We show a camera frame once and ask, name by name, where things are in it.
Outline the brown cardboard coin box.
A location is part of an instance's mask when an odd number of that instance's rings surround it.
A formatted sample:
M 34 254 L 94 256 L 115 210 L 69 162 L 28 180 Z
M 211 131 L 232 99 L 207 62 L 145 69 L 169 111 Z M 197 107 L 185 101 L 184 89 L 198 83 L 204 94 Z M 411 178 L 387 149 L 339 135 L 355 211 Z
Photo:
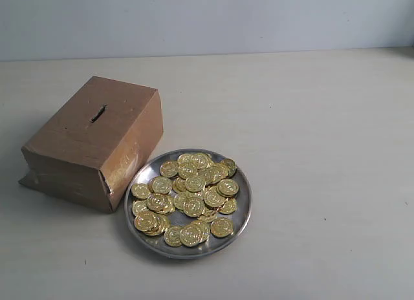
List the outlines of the brown cardboard coin box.
M 22 147 L 19 182 L 112 213 L 163 131 L 157 89 L 94 76 Z

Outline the gold coin left edge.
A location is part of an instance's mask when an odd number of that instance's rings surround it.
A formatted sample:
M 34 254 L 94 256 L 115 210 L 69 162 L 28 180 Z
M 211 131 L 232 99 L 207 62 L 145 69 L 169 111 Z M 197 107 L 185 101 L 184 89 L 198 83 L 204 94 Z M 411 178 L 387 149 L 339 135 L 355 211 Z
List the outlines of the gold coin left edge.
M 135 183 L 131 186 L 132 195 L 139 200 L 146 200 L 151 196 L 151 191 L 147 184 Z

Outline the gold coin left stack top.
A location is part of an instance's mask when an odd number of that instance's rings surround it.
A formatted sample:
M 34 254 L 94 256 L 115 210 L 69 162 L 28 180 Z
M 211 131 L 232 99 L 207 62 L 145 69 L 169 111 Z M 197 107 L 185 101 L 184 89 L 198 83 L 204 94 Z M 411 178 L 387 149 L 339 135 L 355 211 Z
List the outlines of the gold coin left stack top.
M 160 222 L 158 216 L 152 211 L 141 211 L 134 219 L 134 226 L 138 231 L 149 232 L 157 229 Z

